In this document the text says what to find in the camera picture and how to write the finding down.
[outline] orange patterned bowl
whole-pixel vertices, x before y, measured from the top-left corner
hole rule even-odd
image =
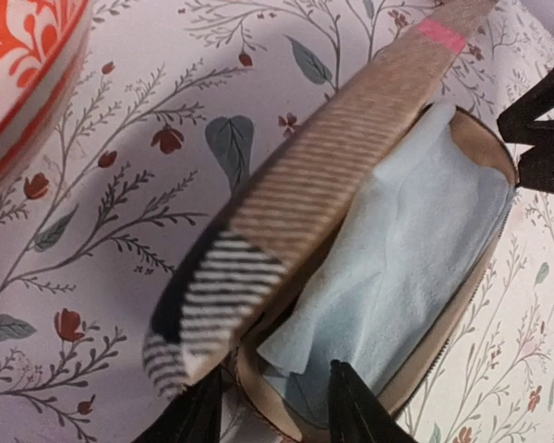
[[[0,0],[0,187],[29,164],[66,108],[91,0]]]

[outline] pink label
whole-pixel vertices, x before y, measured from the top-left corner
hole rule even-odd
[[[425,18],[418,25],[418,30],[427,35],[431,40],[441,43],[455,53],[460,53],[466,44],[466,38],[463,35],[428,18]]]

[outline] floral patterned surface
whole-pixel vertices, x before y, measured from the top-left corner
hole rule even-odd
[[[173,267],[272,150],[438,3],[96,2],[76,94],[0,197],[0,443],[125,443],[157,417],[140,347]],[[552,38],[502,0],[439,96],[496,127],[553,64]],[[223,441],[279,441],[226,390]],[[401,422],[423,442],[554,442],[554,197],[518,196]]]

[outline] blue fabric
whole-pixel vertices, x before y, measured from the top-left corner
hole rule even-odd
[[[499,171],[452,140],[436,103],[367,179],[294,313],[258,348],[263,376],[302,417],[328,425],[330,361],[378,393],[456,293],[512,200]]]

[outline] red flower print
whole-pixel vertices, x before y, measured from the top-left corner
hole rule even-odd
[[[398,28],[399,30],[408,26],[408,20],[406,19],[406,15],[404,15],[402,12],[399,12],[396,9],[393,9],[388,13],[388,15],[394,19],[394,24],[396,25],[396,28]]]
[[[84,337],[83,332],[76,331],[80,326],[80,314],[78,312],[68,311],[64,308],[61,314],[59,312],[55,314],[54,323],[55,332],[63,341],[73,343]]]
[[[468,43],[468,50],[470,54],[473,55],[476,58],[476,60],[478,60],[479,62],[484,60],[484,55],[482,55],[482,50],[478,46]]]
[[[101,72],[104,76],[106,76],[107,74],[111,74],[114,70],[114,63],[113,62],[109,62],[107,63],[106,65],[103,65],[102,68],[101,68]]]
[[[297,124],[297,117],[292,113],[287,113],[285,117],[279,116],[278,122],[280,127],[285,128],[283,135],[286,137],[292,136],[300,128],[300,125]]]
[[[78,413],[80,415],[88,415],[92,412],[92,404],[94,403],[94,399],[96,398],[96,395],[92,394],[92,397],[90,397],[90,400],[88,401],[81,401],[78,403]]]
[[[250,55],[245,52],[240,53],[240,55],[238,56],[238,61],[244,67],[252,66],[252,58],[250,58]]]
[[[154,134],[151,145],[160,145],[160,150],[164,154],[170,154],[174,150],[180,150],[184,141],[183,134],[169,125],[164,125],[160,131]]]
[[[536,390],[532,390],[529,394],[529,403],[527,404],[527,411],[532,413],[536,410],[537,405],[539,404],[539,401],[541,399],[540,392],[542,391],[542,387],[538,386]]]
[[[117,151],[116,150],[113,150],[111,152],[109,152],[108,150],[106,150],[101,158],[99,159],[99,168],[108,168],[109,166],[111,166],[113,163],[114,163],[114,160],[117,158]]]
[[[472,443],[472,428],[464,426],[458,437],[453,439],[453,443]]]
[[[25,193],[25,197],[29,200],[36,200],[47,194],[49,189],[49,180],[45,177],[44,173],[38,173],[29,180],[25,178],[25,185],[22,190]]]

